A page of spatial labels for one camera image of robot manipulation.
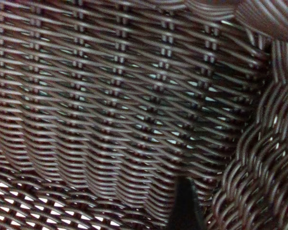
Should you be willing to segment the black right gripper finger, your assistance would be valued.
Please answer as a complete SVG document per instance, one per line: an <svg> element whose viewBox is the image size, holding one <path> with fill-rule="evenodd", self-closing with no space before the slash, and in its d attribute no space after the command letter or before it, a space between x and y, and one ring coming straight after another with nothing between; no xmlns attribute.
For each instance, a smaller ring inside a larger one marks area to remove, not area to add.
<svg viewBox="0 0 288 230"><path fill-rule="evenodd" d="M175 203L167 223L168 230L205 230L204 214L194 181L179 177Z"/></svg>

